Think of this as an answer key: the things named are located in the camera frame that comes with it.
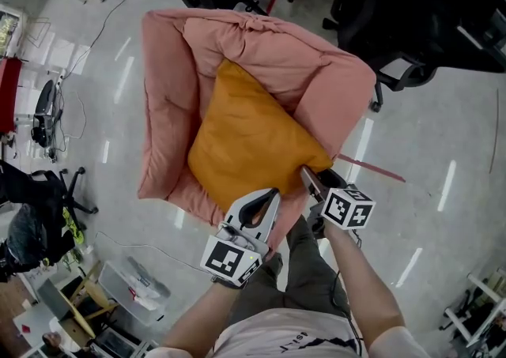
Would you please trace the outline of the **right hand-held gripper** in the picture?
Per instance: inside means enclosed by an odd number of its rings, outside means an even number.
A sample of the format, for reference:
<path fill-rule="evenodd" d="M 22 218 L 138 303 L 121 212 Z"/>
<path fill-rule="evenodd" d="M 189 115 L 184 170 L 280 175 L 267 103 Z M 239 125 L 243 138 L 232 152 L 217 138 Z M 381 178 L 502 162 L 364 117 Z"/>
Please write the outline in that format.
<path fill-rule="evenodd" d="M 315 236 L 324 236 L 325 223 L 346 231 L 367 226 L 375 202 L 360 190 L 347 188 L 348 183 L 333 169 L 315 174 L 308 166 L 303 166 L 300 177 L 308 193 L 317 201 L 308 216 Z"/>

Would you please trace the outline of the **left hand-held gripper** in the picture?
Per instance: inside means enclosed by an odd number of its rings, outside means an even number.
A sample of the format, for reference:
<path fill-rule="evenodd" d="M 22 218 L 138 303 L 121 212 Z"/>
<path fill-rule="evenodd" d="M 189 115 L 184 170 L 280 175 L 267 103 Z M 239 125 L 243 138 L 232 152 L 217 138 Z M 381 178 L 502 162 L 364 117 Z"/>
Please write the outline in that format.
<path fill-rule="evenodd" d="M 277 188 L 256 190 L 234 201 L 225 222 L 206 243 L 200 266 L 214 279 L 243 288 L 270 253 L 267 239 L 278 215 Z M 258 230 L 255 236 L 241 230 Z"/>

